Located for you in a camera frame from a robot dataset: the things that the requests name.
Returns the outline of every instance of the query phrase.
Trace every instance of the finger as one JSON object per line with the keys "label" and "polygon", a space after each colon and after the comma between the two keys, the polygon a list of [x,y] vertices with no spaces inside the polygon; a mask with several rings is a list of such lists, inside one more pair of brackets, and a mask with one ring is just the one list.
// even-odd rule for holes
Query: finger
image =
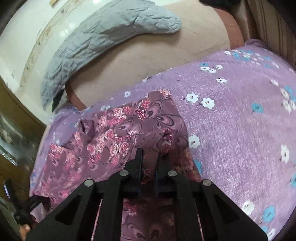
{"label": "finger", "polygon": [[39,223],[37,223],[36,221],[34,221],[34,222],[32,223],[32,229],[36,228],[36,226],[37,226],[38,224],[39,224]]}
{"label": "finger", "polygon": [[20,235],[22,237],[22,240],[25,241],[27,237],[27,233],[31,230],[30,226],[25,224],[23,226],[20,226]]}

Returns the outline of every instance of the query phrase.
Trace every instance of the quilted pillow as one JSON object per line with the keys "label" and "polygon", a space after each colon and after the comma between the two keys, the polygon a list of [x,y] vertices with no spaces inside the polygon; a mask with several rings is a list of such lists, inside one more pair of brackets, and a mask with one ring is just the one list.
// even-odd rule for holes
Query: quilted pillow
{"label": "quilted pillow", "polygon": [[74,72],[112,46],[138,34],[168,34],[180,27],[177,15],[154,2],[112,0],[84,20],[54,54],[42,82],[43,108]]}

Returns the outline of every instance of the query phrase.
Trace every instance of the wooden cabinet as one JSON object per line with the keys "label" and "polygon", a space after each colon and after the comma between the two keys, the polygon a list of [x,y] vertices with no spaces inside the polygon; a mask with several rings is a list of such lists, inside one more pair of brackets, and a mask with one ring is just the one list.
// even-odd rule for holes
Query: wooden cabinet
{"label": "wooden cabinet", "polygon": [[[30,113],[14,94],[7,88],[0,77],[0,113],[5,116],[27,143],[35,143],[36,148],[42,138],[45,125]],[[29,196],[29,177],[33,167],[31,165],[15,166],[0,154],[0,197],[7,200],[3,189],[3,180],[11,178],[15,191],[21,201]]]}

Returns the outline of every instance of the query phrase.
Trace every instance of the pillow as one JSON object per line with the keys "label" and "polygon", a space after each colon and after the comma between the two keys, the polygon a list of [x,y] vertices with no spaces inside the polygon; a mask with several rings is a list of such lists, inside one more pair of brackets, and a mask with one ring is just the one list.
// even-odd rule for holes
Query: pillow
{"label": "pillow", "polygon": [[118,90],[169,68],[244,45],[236,21],[223,10],[197,0],[164,7],[180,17],[181,29],[168,35],[136,36],[75,73],[65,87],[76,108],[111,98]]}
{"label": "pillow", "polygon": [[41,100],[45,109],[69,77],[110,47],[143,33],[179,30],[180,19],[146,0],[112,0],[84,20],[65,39],[47,69]]}

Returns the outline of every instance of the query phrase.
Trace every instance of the bedsheet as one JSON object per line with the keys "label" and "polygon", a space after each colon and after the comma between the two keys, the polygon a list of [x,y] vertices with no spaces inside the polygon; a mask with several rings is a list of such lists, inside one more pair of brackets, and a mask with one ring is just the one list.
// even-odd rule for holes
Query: bedsheet
{"label": "bedsheet", "polygon": [[257,40],[143,79],[81,112],[65,106],[40,146],[31,194],[42,186],[51,143],[62,145],[97,111],[162,88],[185,121],[201,178],[212,180],[272,240],[296,206],[296,81],[291,66]]}

